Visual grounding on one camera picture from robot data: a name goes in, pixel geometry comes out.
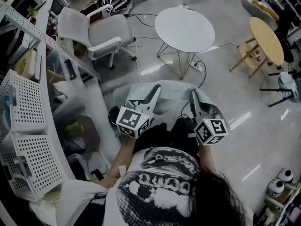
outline white office chair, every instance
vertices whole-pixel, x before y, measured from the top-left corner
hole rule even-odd
[[[111,54],[109,68],[114,69],[114,54],[119,50],[127,53],[133,60],[137,57],[124,47],[135,38],[123,15],[110,16],[90,24],[90,17],[112,5],[107,4],[87,16],[71,8],[63,8],[58,19],[57,33],[60,38],[67,38],[84,44],[92,61]]]

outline white storage crate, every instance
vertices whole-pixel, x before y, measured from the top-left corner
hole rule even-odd
[[[47,126],[38,83],[9,70],[0,86],[1,118],[4,96],[11,100],[9,107],[12,132],[41,131]]]
[[[0,161],[13,192],[26,200],[36,202],[64,180],[46,135],[9,133]]]

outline glossy tile floor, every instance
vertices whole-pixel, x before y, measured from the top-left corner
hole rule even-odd
[[[82,1],[73,5],[79,7]],[[139,1],[134,14],[158,14],[162,10],[182,4],[182,0]],[[250,15],[240,0],[190,0],[189,8],[203,14],[215,29],[214,45],[239,44],[251,38]],[[140,16],[144,23],[154,25],[154,16]],[[157,38],[154,27],[141,24],[136,17],[128,19],[135,37]],[[157,57],[161,40],[137,39],[132,45],[143,42],[137,50],[139,73],[142,82],[158,80],[179,80],[179,78]],[[212,146],[216,168],[230,180],[234,190],[254,211],[258,212],[263,203],[268,183],[276,177],[282,167],[291,169],[296,178],[301,172],[301,106],[286,101],[268,108],[268,104],[282,98],[280,93],[260,92],[259,88],[277,88],[274,66],[264,66],[252,79],[252,72],[242,64],[232,73],[229,68],[239,59],[233,45],[198,54],[206,64],[207,75],[201,89],[219,106],[231,126],[229,135],[218,145]],[[174,56],[164,58],[170,66],[177,68]],[[97,61],[95,68],[102,77],[101,89],[108,109],[113,105],[114,89],[138,81],[135,62],[126,60],[118,53],[114,58],[114,71],[105,67],[107,58]],[[190,68],[184,82],[200,85],[205,72]],[[166,121],[171,127],[183,103],[171,109]]]

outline white graphic t-shirt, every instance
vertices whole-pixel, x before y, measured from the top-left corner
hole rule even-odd
[[[194,191],[190,182],[198,170],[197,161],[183,151],[141,150],[133,156],[127,173],[107,193],[97,194],[75,225],[87,222],[85,215],[91,215],[87,210],[93,210],[98,215],[95,223],[102,221],[104,226],[182,225],[190,216]]]

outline black tripod leg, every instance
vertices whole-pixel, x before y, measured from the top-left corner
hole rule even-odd
[[[291,98],[293,98],[293,97],[294,97],[294,95],[290,95],[290,96],[288,96],[288,97],[283,97],[283,99],[281,99],[281,100],[279,100],[279,101],[277,101],[277,102],[275,102],[275,103],[270,104],[269,107],[278,105],[278,104],[280,104],[280,103],[282,103],[282,102],[284,102],[284,101],[286,101],[286,100],[289,100],[289,99],[291,99]]]

